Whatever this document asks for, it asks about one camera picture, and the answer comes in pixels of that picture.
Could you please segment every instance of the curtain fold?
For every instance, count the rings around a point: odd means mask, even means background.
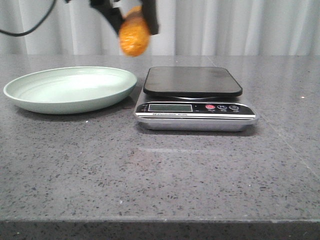
[[[51,3],[0,1],[0,29],[29,30]],[[113,4],[125,15],[140,1]],[[144,55],[320,55],[319,0],[158,0],[157,18],[159,34],[151,37]],[[57,0],[33,33],[0,34],[0,54],[123,53],[117,35],[89,0]]]

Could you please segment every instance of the countertop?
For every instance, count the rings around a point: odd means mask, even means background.
[[[73,66],[128,70],[138,83],[120,103],[71,115],[0,94],[3,239],[320,238],[320,56],[0,55],[0,86]],[[143,128],[133,111],[156,66],[226,68],[259,121],[243,132]]]

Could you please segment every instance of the plate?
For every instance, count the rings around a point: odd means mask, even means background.
[[[31,73],[3,89],[15,105],[41,114],[77,114],[109,107],[125,99],[137,77],[126,70],[76,66]]]

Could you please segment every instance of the scale button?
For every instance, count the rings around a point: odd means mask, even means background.
[[[237,106],[237,105],[230,105],[229,106],[229,108],[231,109],[231,110],[239,110],[239,107]]]
[[[215,109],[216,106],[215,106],[215,105],[212,105],[212,104],[207,104],[207,105],[205,105],[205,108],[206,108],[206,109]]]
[[[220,109],[220,110],[226,110],[227,106],[220,104],[220,105],[217,106],[217,108]]]

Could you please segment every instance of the red button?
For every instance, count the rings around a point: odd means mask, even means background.
[[[212,104],[207,104],[207,105],[205,105],[205,108],[206,108],[206,109],[215,109],[216,106],[215,106],[215,105],[212,105]]]

